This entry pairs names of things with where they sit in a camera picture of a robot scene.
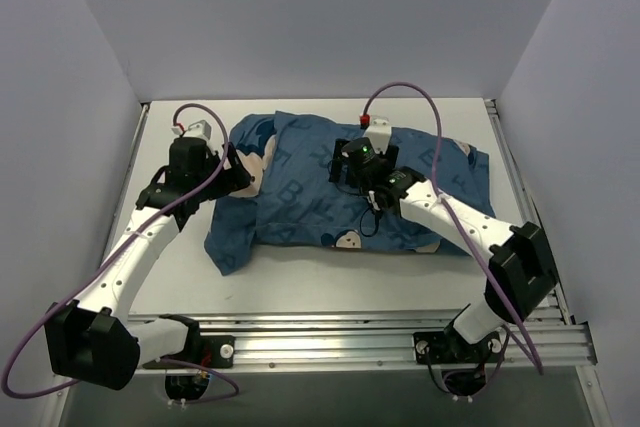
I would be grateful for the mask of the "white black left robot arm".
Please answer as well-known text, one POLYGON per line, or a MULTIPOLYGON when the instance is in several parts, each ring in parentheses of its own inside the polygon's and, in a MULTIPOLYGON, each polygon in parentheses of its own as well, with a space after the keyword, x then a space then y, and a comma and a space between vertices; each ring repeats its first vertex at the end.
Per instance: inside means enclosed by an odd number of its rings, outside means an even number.
POLYGON ((168 164, 139 194, 96 277, 62 306, 51 307, 44 329, 53 372, 120 390, 148 363, 200 364, 204 339, 197 321, 164 314, 130 326, 128 315, 154 264, 200 205, 251 180, 232 144, 218 153, 202 138, 175 139, 168 164))

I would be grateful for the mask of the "blue cartoon print pillowcase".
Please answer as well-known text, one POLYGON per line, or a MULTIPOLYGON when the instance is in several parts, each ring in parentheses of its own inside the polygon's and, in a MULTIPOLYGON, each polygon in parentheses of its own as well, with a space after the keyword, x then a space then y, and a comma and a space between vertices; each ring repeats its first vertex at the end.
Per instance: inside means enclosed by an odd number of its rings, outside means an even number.
POLYGON ((336 141, 361 135, 356 125, 316 115, 242 118, 230 140, 255 180, 215 204, 204 249, 219 272, 230 275, 245 267, 259 244, 463 255, 451 242, 393 214, 375 220, 356 189, 330 182, 336 141))

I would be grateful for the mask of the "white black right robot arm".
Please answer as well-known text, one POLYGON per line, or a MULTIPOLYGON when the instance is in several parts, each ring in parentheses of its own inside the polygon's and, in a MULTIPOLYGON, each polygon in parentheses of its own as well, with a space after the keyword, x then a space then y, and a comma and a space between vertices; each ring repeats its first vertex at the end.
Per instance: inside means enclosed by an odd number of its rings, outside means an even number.
POLYGON ((486 275, 481 299, 445 329, 444 347, 453 358, 469 358, 501 325, 525 321, 556 287, 557 267, 538 225, 518 227, 476 210, 436 188, 420 172, 396 167, 366 137, 336 141, 330 180, 336 183, 342 174, 376 213, 418 224, 479 262, 486 275))

